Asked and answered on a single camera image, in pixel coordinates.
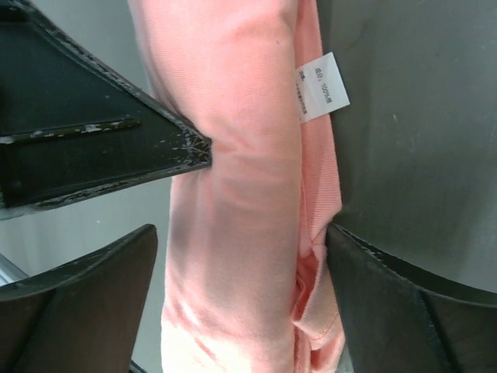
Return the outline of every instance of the clothing label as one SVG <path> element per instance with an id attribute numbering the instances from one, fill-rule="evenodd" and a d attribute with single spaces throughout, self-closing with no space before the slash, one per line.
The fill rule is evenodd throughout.
<path id="1" fill-rule="evenodd" d="M 299 67 L 296 81 L 302 123 L 350 104 L 333 53 Z"/>

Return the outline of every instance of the rolled pink clothing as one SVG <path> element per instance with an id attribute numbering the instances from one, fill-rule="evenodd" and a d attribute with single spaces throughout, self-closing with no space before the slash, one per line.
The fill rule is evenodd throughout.
<path id="1" fill-rule="evenodd" d="M 300 125 L 315 0 L 130 0 L 158 99 L 213 140 L 172 181 L 166 373 L 332 372 L 344 337 L 325 265 L 340 209 L 329 118 Z"/>

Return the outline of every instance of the pink garment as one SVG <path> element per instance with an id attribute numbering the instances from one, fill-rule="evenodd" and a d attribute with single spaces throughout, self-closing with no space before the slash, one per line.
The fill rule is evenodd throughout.
<path id="1" fill-rule="evenodd" d="M 130 6 L 156 97 L 213 139 L 212 167 L 172 181 L 164 372 L 333 372 L 339 179 L 329 117 L 300 125 L 294 78 L 321 55 L 315 0 Z"/>

